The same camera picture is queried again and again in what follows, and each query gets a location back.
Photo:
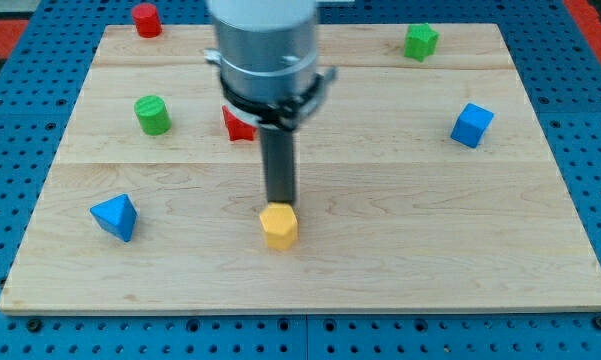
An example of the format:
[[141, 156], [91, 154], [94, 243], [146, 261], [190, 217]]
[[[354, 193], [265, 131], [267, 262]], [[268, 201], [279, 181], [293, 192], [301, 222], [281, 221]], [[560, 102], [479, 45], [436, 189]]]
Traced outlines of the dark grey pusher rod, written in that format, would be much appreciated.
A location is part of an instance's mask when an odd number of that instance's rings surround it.
[[261, 127], [260, 147], [267, 201], [293, 205], [296, 201], [293, 134], [275, 127]]

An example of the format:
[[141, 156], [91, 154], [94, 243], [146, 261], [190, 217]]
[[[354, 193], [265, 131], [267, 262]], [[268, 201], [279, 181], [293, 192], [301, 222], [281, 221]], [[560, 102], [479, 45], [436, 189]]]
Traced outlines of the black clamp ring mount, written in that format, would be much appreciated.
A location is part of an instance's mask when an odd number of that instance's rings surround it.
[[295, 131], [323, 104], [337, 69], [317, 71], [319, 51], [246, 54], [235, 59], [218, 49], [204, 51], [207, 63], [220, 69], [223, 96], [229, 108], [256, 127]]

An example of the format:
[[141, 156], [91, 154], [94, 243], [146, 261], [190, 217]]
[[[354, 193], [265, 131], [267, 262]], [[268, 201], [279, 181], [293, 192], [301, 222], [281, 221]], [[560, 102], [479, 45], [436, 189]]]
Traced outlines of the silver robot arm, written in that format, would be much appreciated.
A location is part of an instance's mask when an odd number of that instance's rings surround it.
[[337, 76], [318, 72], [314, 0], [207, 0], [229, 111], [258, 129], [266, 198], [296, 202], [294, 132], [323, 104]]

